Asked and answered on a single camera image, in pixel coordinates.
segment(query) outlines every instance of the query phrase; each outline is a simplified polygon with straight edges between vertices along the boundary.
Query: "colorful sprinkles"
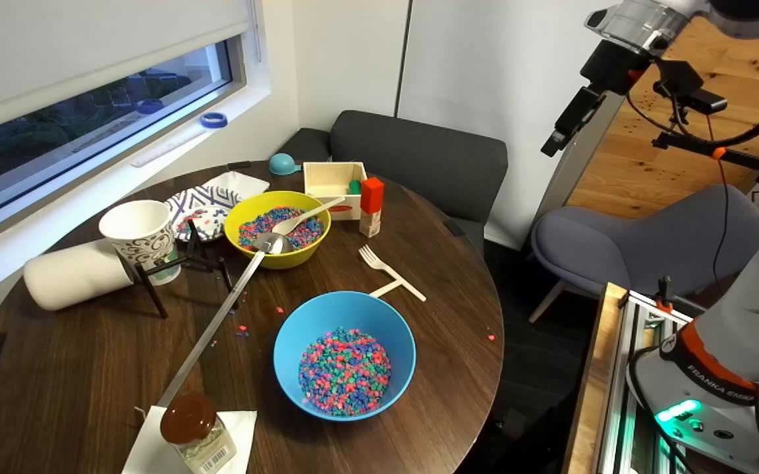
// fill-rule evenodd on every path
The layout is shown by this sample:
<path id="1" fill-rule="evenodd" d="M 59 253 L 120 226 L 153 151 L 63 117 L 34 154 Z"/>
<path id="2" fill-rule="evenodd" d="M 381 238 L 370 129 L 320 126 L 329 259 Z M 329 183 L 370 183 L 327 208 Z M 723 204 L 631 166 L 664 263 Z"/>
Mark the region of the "colorful sprinkles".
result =
<path id="1" fill-rule="evenodd" d="M 270 215 L 263 215 L 254 222 L 246 222 L 240 226 L 240 245 L 254 247 L 254 242 L 258 242 L 258 238 L 270 234 L 278 222 L 284 222 L 284 219 L 299 217 L 299 215 L 302 215 L 302 208 L 271 208 Z M 302 226 L 284 238 L 283 250 L 296 253 L 296 250 L 316 242 L 323 234 L 325 234 L 323 219 L 311 217 L 311 219 L 302 222 Z"/>
<path id="2" fill-rule="evenodd" d="M 391 382 L 385 349 L 362 329 L 335 329 L 320 338 L 302 359 L 307 403 L 335 417 L 360 417 L 381 409 Z"/>

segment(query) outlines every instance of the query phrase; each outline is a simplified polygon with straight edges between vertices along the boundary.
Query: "chair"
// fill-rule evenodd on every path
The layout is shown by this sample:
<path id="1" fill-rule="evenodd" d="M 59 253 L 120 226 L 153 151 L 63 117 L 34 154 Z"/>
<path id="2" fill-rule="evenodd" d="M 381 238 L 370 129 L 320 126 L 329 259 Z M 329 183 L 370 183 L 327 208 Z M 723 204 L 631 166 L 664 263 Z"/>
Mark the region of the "chair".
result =
<path id="1" fill-rule="evenodd" d="M 365 161 L 435 204 L 457 234 L 486 253 L 486 222 L 510 170 L 507 142 L 432 124 L 342 112 L 329 132 L 299 129 L 281 154 L 296 161 Z"/>
<path id="2" fill-rule="evenodd" d="M 599 299 L 606 282 L 615 282 L 656 295 L 669 276 L 672 295 L 694 295 L 736 276 L 759 247 L 759 211 L 725 184 L 639 222 L 568 205 L 540 217 L 531 247 L 540 266 L 560 276 L 531 316 L 537 321 L 565 290 Z"/>

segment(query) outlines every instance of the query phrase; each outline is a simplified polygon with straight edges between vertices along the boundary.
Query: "red cap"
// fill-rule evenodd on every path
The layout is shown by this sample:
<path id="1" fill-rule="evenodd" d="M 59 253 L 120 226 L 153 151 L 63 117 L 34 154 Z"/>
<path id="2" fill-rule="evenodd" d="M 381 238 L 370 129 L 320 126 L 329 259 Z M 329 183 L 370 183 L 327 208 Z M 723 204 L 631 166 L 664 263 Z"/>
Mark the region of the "red cap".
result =
<path id="1" fill-rule="evenodd" d="M 362 211 L 378 215 L 385 204 L 385 183 L 370 176 L 362 183 Z"/>

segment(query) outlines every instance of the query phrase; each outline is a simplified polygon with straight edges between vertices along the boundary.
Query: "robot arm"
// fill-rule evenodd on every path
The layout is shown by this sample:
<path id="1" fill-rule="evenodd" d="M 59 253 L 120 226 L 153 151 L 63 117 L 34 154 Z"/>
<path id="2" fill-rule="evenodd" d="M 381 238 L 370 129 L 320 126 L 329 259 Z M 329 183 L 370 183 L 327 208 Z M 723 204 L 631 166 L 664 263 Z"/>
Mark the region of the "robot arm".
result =
<path id="1" fill-rule="evenodd" d="M 729 38 L 759 38 L 759 0 L 623 0 L 590 14 L 586 26 L 602 36 L 582 67 L 590 84 L 572 97 L 540 151 L 547 155 L 565 151 L 594 120 L 603 95 L 628 95 L 697 16 L 710 18 Z"/>

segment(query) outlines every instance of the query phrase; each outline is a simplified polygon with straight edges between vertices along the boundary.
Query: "jar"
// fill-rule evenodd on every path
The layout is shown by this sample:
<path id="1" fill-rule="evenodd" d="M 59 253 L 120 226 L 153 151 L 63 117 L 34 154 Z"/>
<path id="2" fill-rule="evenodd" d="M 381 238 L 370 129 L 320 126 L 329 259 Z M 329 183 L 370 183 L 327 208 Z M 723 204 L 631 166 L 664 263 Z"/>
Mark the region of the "jar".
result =
<path id="1" fill-rule="evenodd" d="M 195 474 L 213 474 L 237 453 L 225 423 L 204 395 L 174 399 L 162 419 L 162 434 Z"/>

